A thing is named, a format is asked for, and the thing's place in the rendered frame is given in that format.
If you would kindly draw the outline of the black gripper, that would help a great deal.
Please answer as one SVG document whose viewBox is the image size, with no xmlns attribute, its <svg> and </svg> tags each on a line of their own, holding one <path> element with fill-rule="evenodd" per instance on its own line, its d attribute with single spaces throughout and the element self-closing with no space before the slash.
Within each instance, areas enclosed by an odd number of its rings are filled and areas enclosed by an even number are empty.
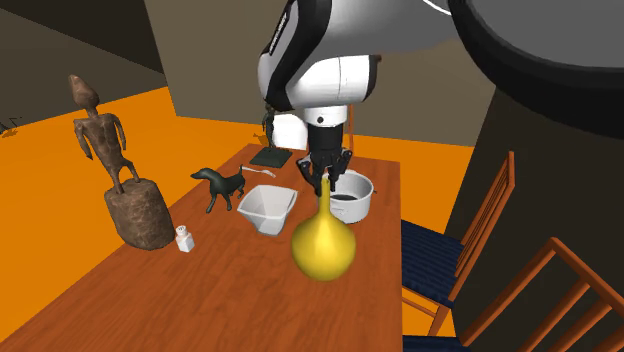
<svg viewBox="0 0 624 352">
<path fill-rule="evenodd" d="M 349 165 L 352 151 L 342 147 L 343 125 L 333 127 L 308 126 L 309 153 L 296 161 L 296 165 L 307 183 L 315 189 L 321 188 L 323 171 L 313 160 L 322 157 L 332 157 L 332 165 L 328 168 L 330 191 L 335 191 L 336 182 L 343 175 Z"/>
</svg>

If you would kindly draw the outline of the dark figure on square base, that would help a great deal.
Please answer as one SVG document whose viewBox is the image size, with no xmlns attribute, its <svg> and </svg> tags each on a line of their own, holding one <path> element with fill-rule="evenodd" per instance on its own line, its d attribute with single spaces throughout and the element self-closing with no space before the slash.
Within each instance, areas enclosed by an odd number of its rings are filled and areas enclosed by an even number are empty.
<svg viewBox="0 0 624 352">
<path fill-rule="evenodd" d="M 275 109 L 265 104 L 265 115 L 262 119 L 262 128 L 266 134 L 268 146 L 259 151 L 251 160 L 252 165 L 281 168 L 292 156 L 288 149 L 278 148 L 273 142 Z"/>
</svg>

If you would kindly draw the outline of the white angular bowl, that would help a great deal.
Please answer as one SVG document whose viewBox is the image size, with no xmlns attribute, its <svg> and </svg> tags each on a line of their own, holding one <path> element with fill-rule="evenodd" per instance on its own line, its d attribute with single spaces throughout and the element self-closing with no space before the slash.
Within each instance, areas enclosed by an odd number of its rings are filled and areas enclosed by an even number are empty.
<svg viewBox="0 0 624 352">
<path fill-rule="evenodd" d="M 275 185 L 257 185 L 240 202 L 237 211 L 258 233 L 277 236 L 297 200 L 298 192 Z"/>
</svg>

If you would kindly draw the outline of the yellow round long-necked vase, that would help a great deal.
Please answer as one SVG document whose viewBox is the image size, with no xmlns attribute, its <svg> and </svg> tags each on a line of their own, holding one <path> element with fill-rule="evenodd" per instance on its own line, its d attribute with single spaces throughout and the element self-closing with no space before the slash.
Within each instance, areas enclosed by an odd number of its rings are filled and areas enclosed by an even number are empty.
<svg viewBox="0 0 624 352">
<path fill-rule="evenodd" d="M 354 232 L 330 210 L 330 181 L 321 179 L 318 210 L 302 221 L 291 238 L 292 258 L 307 277 L 332 281 L 351 266 L 356 254 Z"/>
</svg>

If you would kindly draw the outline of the black dog figure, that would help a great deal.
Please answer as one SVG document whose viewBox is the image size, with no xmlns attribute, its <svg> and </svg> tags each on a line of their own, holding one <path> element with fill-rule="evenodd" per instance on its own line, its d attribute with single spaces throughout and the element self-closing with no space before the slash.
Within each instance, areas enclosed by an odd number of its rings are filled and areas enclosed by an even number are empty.
<svg viewBox="0 0 624 352">
<path fill-rule="evenodd" d="M 242 175 L 242 167 L 239 167 L 239 171 L 229 177 L 222 176 L 219 172 L 211 168 L 202 168 L 190 175 L 193 179 L 209 180 L 210 181 L 210 195 L 211 201 L 206 208 L 206 213 L 209 214 L 216 202 L 217 196 L 221 195 L 226 201 L 226 210 L 232 209 L 232 203 L 230 197 L 236 192 L 239 192 L 238 198 L 241 198 L 244 194 L 245 178 Z"/>
</svg>

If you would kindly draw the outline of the wooden chair with blue seat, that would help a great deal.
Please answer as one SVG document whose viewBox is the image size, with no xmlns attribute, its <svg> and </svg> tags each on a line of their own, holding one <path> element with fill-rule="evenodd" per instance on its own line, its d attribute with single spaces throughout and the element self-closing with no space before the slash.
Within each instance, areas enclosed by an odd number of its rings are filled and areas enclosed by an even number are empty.
<svg viewBox="0 0 624 352">
<path fill-rule="evenodd" d="M 515 188 L 515 157 L 509 151 L 462 239 L 401 222 L 402 286 L 437 306 L 435 311 L 403 302 L 433 318 L 428 334 L 439 332 Z"/>
<path fill-rule="evenodd" d="M 547 352 L 566 352 L 611 311 L 617 312 L 624 320 L 624 297 L 617 293 L 561 240 L 551 237 L 501 294 L 484 309 L 459 337 L 405 335 L 402 341 L 403 352 L 471 352 L 470 345 L 554 256 L 559 256 L 578 275 L 578 280 L 516 352 L 532 352 L 590 289 L 597 293 L 599 299 L 549 347 Z M 617 330 L 593 347 L 591 352 L 621 352 L 622 350 L 624 350 L 624 322 Z"/>
</svg>

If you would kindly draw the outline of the small white shaker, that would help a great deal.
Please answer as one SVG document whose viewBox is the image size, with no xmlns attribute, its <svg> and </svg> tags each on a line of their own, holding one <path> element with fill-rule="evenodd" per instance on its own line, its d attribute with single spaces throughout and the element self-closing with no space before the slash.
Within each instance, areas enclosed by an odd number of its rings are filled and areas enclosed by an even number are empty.
<svg viewBox="0 0 624 352">
<path fill-rule="evenodd" d="M 192 234 L 185 225 L 180 225 L 176 228 L 175 240 L 179 250 L 185 253 L 190 252 L 195 246 Z"/>
</svg>

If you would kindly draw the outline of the brown wooden table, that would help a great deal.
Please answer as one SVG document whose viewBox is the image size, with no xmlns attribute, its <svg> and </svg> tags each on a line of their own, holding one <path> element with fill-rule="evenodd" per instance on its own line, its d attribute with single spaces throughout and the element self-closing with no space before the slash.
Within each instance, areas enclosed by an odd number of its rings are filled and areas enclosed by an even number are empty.
<svg viewBox="0 0 624 352">
<path fill-rule="evenodd" d="M 292 259 L 292 232 L 317 202 L 288 163 L 271 176 L 298 193 L 278 236 L 256 232 L 234 204 L 211 204 L 199 183 L 170 209 L 191 251 L 118 248 L 0 352 L 402 352 L 400 166 L 350 165 L 375 191 L 340 278 L 311 280 Z"/>
</svg>

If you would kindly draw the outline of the brown human statue on stump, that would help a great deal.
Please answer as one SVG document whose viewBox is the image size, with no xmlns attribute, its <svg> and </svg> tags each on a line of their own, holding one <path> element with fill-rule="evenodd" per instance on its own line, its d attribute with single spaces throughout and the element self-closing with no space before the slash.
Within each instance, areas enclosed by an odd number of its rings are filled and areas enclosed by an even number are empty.
<svg viewBox="0 0 624 352">
<path fill-rule="evenodd" d="M 126 136 L 119 118 L 97 111 L 99 95 L 82 78 L 71 74 L 68 83 L 72 100 L 87 113 L 73 121 L 79 146 L 87 158 L 101 162 L 113 183 L 104 199 L 117 234 L 141 250 L 167 246 L 175 237 L 170 213 L 157 184 L 140 177 L 123 155 Z"/>
</svg>

